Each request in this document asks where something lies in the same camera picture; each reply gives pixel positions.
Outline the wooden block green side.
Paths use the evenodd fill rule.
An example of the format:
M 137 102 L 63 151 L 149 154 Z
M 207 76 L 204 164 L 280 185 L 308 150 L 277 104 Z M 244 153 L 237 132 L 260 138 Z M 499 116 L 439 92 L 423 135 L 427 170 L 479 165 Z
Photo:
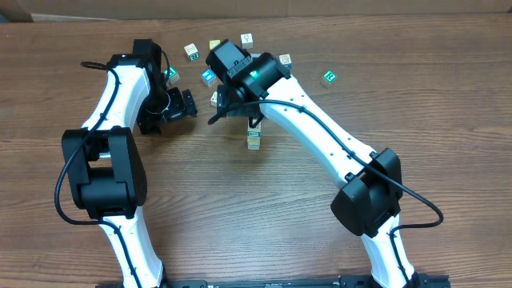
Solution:
M 247 127 L 247 137 L 248 138 L 260 138 L 261 137 L 261 123 L 258 123 L 255 126 L 248 125 Z

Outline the blue X letter block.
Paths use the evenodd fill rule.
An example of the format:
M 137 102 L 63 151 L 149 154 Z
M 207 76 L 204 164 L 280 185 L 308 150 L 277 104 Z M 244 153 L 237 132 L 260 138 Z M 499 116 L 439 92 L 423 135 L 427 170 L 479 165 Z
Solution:
M 248 137 L 247 143 L 249 146 L 259 146 L 261 143 L 261 139 L 257 137 Z

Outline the blue H letter block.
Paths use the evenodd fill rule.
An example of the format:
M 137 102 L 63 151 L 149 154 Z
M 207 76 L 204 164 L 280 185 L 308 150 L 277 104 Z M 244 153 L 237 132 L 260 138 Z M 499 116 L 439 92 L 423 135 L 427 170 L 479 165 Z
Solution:
M 248 149 L 249 150 L 259 150 L 260 149 L 260 145 L 259 144 L 249 143 L 248 144 Z

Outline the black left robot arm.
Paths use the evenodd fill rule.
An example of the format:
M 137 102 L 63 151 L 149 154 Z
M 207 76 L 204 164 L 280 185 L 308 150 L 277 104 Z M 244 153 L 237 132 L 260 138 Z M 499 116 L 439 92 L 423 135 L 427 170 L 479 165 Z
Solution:
M 156 255 L 145 224 L 146 172 L 133 130 L 160 133 L 164 122 L 198 113 L 189 90 L 170 88 L 171 67 L 151 39 L 134 40 L 129 54 L 107 63 L 82 66 L 106 72 L 107 83 L 92 115 L 62 136 L 65 165 L 58 176 L 54 204 L 69 224 L 81 225 L 62 210 L 60 191 L 67 179 L 74 204 L 89 216 L 87 226 L 103 229 L 122 270 L 121 287 L 166 287 L 163 262 Z

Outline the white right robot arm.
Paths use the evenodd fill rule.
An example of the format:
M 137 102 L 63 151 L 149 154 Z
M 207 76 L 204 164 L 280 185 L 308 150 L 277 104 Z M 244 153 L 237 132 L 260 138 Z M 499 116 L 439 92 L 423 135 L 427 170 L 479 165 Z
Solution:
M 362 238 L 374 282 L 412 287 L 414 267 L 398 232 L 403 195 L 398 156 L 391 149 L 378 153 L 347 133 L 270 53 L 253 56 L 226 39 L 212 49 L 206 64 L 222 81 L 212 119 L 245 115 L 256 126 L 267 118 L 293 135 L 332 177 L 339 192 L 330 208 Z

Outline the wooden O block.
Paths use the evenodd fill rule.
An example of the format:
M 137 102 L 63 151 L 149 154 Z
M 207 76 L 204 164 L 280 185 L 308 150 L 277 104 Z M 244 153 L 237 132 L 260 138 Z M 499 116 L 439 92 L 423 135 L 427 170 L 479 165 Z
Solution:
M 218 102 L 218 92 L 215 91 L 215 92 L 213 92 L 213 94 L 212 94 L 212 96 L 210 98 L 210 104 L 212 106 L 217 106 L 217 102 Z

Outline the green E letter block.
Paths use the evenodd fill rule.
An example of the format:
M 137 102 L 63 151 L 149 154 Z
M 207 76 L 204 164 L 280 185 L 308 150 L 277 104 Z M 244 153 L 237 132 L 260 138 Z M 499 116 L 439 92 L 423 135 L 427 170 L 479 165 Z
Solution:
M 179 73 L 172 66 L 168 67 L 164 71 L 164 75 L 165 75 L 164 78 L 166 80 L 166 84 L 168 86 L 174 85 L 180 79 Z

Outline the blue F letter block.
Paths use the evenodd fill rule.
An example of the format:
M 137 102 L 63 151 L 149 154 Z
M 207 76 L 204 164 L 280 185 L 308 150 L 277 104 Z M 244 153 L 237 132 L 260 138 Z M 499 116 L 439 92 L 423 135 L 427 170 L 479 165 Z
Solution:
M 206 86 L 212 87 L 217 82 L 217 76 L 212 69 L 207 69 L 201 73 L 201 80 Z

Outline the dark green R block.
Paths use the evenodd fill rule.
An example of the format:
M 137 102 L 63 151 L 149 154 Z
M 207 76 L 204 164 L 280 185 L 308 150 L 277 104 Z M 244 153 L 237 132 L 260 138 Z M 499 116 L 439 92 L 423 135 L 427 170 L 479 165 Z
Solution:
M 191 43 L 184 47 L 186 56 L 190 62 L 196 61 L 200 58 L 199 51 L 195 44 Z

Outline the yellow top wooden block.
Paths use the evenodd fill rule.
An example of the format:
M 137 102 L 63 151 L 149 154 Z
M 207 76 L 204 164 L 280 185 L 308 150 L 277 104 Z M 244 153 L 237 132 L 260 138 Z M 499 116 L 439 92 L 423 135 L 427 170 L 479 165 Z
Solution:
M 215 40 L 210 40 L 209 41 L 209 48 L 210 50 L 213 50 L 216 46 L 218 46 L 219 44 L 221 43 L 220 40 L 218 39 L 215 39 Z

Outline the plain wooden block far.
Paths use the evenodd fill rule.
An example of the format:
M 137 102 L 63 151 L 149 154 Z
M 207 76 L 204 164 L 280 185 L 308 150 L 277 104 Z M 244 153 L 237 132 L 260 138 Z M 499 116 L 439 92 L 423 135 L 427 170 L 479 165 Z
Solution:
M 252 49 L 254 47 L 254 41 L 252 34 L 242 34 L 241 35 L 241 44 L 242 48 L 245 50 Z

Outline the blue side wooden block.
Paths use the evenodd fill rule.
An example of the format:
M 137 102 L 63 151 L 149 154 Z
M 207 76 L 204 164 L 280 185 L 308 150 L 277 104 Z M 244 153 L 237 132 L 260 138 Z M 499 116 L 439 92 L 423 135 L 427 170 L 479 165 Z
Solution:
M 291 57 L 289 54 L 281 54 L 278 58 L 279 58 L 280 63 L 282 65 L 284 65 L 285 68 L 287 68 L 288 70 L 291 69 L 292 61 L 291 61 Z

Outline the green R block right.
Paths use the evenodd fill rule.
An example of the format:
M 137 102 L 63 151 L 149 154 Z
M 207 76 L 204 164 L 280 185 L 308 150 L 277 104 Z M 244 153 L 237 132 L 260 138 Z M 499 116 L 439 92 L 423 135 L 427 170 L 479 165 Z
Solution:
M 325 88 L 329 89 L 336 79 L 336 73 L 334 73 L 332 70 L 328 70 L 322 75 L 321 84 L 323 84 Z

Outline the cardboard back wall panel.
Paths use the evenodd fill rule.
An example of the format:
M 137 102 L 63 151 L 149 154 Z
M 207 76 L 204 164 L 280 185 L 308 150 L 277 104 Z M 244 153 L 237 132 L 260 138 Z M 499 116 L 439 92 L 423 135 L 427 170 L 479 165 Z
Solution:
M 1 0 L 15 22 L 33 16 L 97 19 L 268 18 L 505 13 L 511 0 Z

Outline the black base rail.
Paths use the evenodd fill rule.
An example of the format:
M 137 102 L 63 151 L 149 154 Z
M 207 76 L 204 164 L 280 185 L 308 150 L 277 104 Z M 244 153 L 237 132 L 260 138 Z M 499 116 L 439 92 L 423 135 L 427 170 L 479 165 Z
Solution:
M 416 274 L 412 287 L 419 288 L 450 288 L 450 280 L 446 275 L 429 276 Z M 167 281 L 165 278 L 160 287 L 165 288 L 371 288 L 380 287 L 371 276 L 339 276 L 335 279 L 302 279 L 275 281 L 242 281 L 242 282 L 206 282 L 204 280 Z

